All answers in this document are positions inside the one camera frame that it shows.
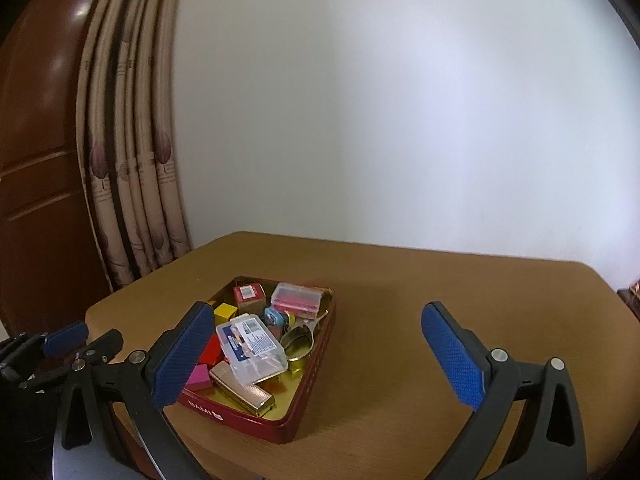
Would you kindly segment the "pink eraser block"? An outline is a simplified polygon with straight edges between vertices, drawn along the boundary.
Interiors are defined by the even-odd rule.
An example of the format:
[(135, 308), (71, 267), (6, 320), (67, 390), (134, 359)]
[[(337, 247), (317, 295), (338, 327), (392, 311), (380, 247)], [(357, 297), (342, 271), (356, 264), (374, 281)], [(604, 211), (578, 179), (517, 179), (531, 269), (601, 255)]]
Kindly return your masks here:
[(184, 388), (192, 392), (199, 392), (213, 387), (212, 378), (209, 376), (209, 368), (206, 364), (198, 364), (192, 370), (192, 373)]

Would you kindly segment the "yellow cube block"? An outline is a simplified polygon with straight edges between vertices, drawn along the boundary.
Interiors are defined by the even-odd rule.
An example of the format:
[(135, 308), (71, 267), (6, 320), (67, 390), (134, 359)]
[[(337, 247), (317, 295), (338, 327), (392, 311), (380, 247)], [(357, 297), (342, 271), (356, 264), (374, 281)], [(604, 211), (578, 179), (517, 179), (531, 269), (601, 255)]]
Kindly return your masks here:
[(222, 302), (221, 304), (218, 304), (218, 306), (214, 307), (215, 325), (218, 326), (220, 324), (230, 322), (237, 313), (238, 313), (238, 308), (235, 306), (232, 306), (232, 304), (227, 304), (226, 302)]

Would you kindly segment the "clear plastic card box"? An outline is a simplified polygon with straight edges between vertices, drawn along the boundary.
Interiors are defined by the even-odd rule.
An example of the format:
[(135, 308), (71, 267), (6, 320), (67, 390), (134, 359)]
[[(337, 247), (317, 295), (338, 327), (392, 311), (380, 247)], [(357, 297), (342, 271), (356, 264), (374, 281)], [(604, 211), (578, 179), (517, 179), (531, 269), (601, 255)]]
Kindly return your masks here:
[(256, 314), (243, 314), (216, 326), (221, 350), (243, 386), (279, 376), (288, 370), (282, 344)]

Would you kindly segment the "flat red box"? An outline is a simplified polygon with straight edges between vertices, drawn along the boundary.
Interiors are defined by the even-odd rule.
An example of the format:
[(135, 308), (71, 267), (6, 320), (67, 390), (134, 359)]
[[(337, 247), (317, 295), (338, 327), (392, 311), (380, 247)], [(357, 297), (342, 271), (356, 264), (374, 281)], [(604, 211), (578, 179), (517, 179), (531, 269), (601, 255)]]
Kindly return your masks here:
[(224, 352), (221, 350), (219, 338), (213, 334), (206, 344), (203, 352), (198, 358), (198, 364), (213, 367), (224, 359)]

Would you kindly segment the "brown wooden door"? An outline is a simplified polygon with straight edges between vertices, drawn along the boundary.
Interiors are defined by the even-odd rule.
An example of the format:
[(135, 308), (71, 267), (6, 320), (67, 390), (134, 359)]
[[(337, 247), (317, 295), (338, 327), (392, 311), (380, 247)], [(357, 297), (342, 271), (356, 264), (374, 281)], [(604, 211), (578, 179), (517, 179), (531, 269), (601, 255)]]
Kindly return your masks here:
[(77, 160), (82, 49), (98, 0), (32, 0), (1, 46), (1, 323), (54, 332), (110, 292)]

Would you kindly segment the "red gold tin tray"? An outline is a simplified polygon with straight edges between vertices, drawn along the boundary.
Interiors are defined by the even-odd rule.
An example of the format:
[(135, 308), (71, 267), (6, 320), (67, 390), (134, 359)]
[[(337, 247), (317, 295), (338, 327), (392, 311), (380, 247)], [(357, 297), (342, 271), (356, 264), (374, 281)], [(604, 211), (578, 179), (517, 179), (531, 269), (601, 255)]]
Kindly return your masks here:
[[(209, 304), (213, 310), (214, 307), (222, 302), (232, 304), (232, 306), (236, 307), (233, 289), (235, 286), (250, 283), (259, 283), (262, 285), (267, 298), (266, 308), (272, 307), (270, 299), (277, 284), (285, 282), (266, 280), (265, 278), (238, 276), (219, 292), (216, 292), (212, 299), (209, 300)], [(210, 389), (192, 392), (183, 388), (179, 396), (179, 403), (186, 408), (198, 412), (198, 414), (202, 416), (216, 420), (216, 422), (220, 422), (224, 426), (238, 430), (243, 434), (249, 434), (252, 437), (277, 444), (292, 441), (302, 420), (311, 389), (316, 381), (322, 356), (331, 338), (331, 332), (335, 322), (335, 299), (333, 298), (333, 290), (314, 285), (302, 286), (321, 289), (323, 296), (318, 315), (324, 310), (328, 310), (329, 313), (318, 327), (316, 340), (314, 341), (314, 350), (312, 350), (311, 355), (308, 356), (306, 360), (303, 360), (300, 364), (288, 364), (288, 370), (286, 372), (255, 384), (274, 396), (276, 406), (271, 411), (262, 417), (247, 413), (244, 408), (241, 408), (238, 404), (235, 404), (227, 398), (213, 382), (213, 379), (213, 387)], [(256, 314), (262, 322), (264, 322), (273, 336), (280, 342), (282, 336), (293, 327), (299, 318), (296, 318), (292, 313), (283, 312), (288, 316), (288, 324), (285, 325), (285, 328), (268, 326), (264, 320), (264, 309), (260, 312), (240, 312), (238, 309), (235, 318), (243, 314)]]

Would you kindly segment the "red barcode box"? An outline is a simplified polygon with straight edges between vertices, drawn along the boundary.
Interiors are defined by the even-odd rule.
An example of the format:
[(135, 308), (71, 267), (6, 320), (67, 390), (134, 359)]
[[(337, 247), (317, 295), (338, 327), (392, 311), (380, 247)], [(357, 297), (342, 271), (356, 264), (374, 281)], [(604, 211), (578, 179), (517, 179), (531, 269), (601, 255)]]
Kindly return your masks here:
[(233, 296), (240, 312), (260, 312), (267, 305), (265, 291), (259, 283), (235, 286)]

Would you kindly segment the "blue round tin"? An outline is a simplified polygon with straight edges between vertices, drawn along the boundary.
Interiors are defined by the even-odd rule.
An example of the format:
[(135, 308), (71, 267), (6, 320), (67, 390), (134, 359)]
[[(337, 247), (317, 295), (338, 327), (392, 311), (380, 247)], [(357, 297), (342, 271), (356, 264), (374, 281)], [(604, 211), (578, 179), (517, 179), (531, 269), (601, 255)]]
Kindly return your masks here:
[(285, 328), (285, 325), (288, 324), (288, 316), (274, 307), (264, 309), (264, 320), (268, 326)]

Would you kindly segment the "clear case red contents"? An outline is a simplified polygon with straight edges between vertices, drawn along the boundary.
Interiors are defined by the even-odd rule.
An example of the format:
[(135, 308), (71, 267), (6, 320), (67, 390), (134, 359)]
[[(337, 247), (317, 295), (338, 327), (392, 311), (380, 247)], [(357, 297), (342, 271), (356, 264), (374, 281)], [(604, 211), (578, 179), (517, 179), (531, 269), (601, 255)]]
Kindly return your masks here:
[(322, 303), (321, 289), (279, 283), (274, 289), (270, 304), (281, 312), (288, 312), (296, 318), (316, 318)]

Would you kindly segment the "patterned beige curtain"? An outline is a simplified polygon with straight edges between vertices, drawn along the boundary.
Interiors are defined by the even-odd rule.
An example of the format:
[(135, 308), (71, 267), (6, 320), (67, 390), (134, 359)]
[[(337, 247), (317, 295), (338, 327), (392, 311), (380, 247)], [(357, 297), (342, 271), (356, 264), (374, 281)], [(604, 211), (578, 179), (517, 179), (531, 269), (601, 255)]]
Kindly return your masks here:
[(76, 96), (78, 166), (111, 289), (190, 252), (172, 117), (178, 0), (98, 0)]

